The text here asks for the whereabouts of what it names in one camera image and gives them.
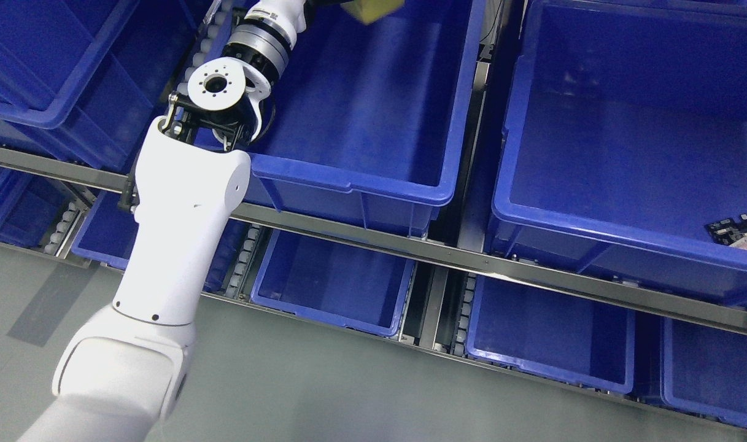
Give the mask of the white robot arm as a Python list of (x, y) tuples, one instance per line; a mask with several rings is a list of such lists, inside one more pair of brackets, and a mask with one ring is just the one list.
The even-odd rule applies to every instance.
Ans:
[(143, 441), (168, 419), (188, 377), (195, 315), (211, 261), (243, 201), (263, 102), (283, 76), (314, 1), (259, 1), (219, 58), (169, 96), (130, 174), (138, 224), (115, 296), (70, 339), (55, 400), (22, 441)]

